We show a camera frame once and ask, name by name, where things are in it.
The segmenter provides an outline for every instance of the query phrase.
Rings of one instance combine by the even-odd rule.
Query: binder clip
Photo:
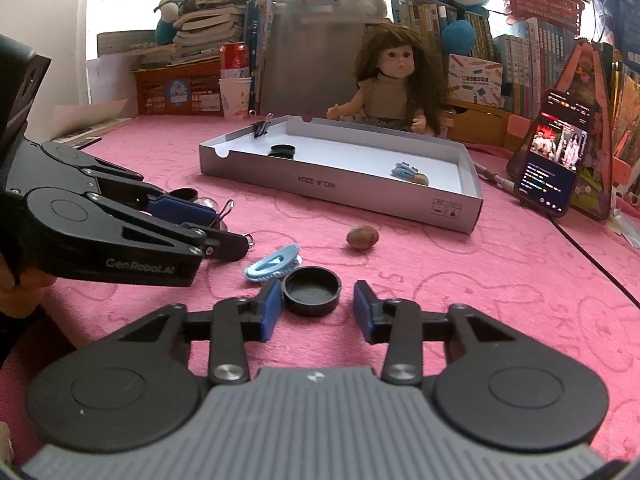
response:
[[[249,115],[251,117],[255,117],[257,113],[255,110],[251,110],[249,112]],[[258,137],[261,137],[267,133],[267,129],[269,128],[269,125],[271,124],[272,120],[273,120],[273,114],[267,114],[267,116],[264,118],[263,121],[254,123],[254,139],[257,139]]]
[[[255,262],[244,270],[250,282],[266,282],[271,278],[282,278],[300,266],[300,246],[291,244]]]

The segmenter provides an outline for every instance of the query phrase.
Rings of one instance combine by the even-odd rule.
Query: doll face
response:
[[[380,53],[378,68],[384,75],[404,79],[414,73],[414,51],[410,46],[388,48]]]

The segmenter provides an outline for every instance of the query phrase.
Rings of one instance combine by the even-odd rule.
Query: wall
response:
[[[0,0],[0,34],[52,59],[30,114],[31,139],[49,139],[55,105],[87,102],[85,13],[86,0]]]

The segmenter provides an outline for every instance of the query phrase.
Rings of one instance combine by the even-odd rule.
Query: doll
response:
[[[356,80],[357,94],[329,108],[327,119],[432,136],[440,131],[447,100],[444,73],[410,28],[380,25],[358,54]]]

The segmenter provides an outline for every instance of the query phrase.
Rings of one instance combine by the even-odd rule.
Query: cardboard box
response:
[[[500,105],[502,65],[475,57],[449,54],[449,94],[453,99],[491,106]]]
[[[294,159],[268,156],[274,144],[295,146]],[[417,168],[429,185],[391,175],[398,162]],[[478,175],[462,144],[341,121],[287,116],[258,138],[248,127],[208,140],[200,145],[200,169],[463,233],[473,231],[482,207]]]

